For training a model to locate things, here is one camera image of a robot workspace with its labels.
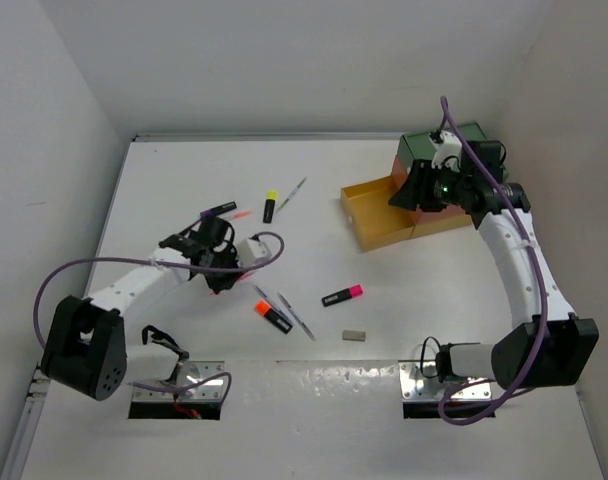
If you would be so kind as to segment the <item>blue clear pen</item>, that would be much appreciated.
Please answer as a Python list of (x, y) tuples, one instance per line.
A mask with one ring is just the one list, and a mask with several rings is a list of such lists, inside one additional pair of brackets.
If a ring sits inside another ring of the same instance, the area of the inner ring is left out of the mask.
[(292, 328), (293, 327), (293, 323), (292, 321), (288, 318), (288, 316), (286, 315), (286, 313), (284, 313), (276, 304), (275, 302), (273, 302), (270, 297), (268, 296), (268, 294), (266, 292), (264, 292), (257, 284), (253, 283), (253, 288), (257, 291), (257, 293), (260, 295), (260, 297), (274, 310), (276, 311), (284, 320), (285, 322)]

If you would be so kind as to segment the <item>yellow bottom drawer box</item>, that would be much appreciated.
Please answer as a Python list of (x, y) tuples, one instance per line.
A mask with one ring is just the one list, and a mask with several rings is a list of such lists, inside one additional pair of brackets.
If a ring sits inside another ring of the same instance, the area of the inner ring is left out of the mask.
[(341, 205), (363, 252), (472, 224), (470, 217), (454, 206), (437, 213), (390, 206), (388, 201), (397, 190), (392, 175), (341, 189)]

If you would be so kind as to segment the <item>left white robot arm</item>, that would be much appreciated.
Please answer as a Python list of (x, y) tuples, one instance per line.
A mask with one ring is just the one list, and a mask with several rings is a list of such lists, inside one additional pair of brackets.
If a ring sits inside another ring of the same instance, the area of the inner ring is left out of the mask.
[(102, 401), (123, 384), (172, 382), (189, 357), (168, 334), (143, 330), (140, 344), (126, 340), (128, 322), (142, 316), (198, 268), (219, 292), (240, 277), (235, 231), (219, 217), (201, 220), (162, 240), (137, 268), (87, 298), (68, 296), (56, 307), (41, 371), (48, 378)]

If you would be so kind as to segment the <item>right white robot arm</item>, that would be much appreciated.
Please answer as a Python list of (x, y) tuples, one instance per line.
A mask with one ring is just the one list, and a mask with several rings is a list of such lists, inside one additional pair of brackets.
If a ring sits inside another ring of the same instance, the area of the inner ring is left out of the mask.
[(495, 344), (449, 343), (436, 356), (440, 381), (493, 380), (503, 389), (575, 384), (599, 331), (561, 293), (535, 236), (523, 187), (504, 179), (505, 153), (493, 140), (440, 143), (431, 159), (412, 159), (393, 207), (437, 213), (460, 207), (489, 248), (509, 301), (512, 331)]

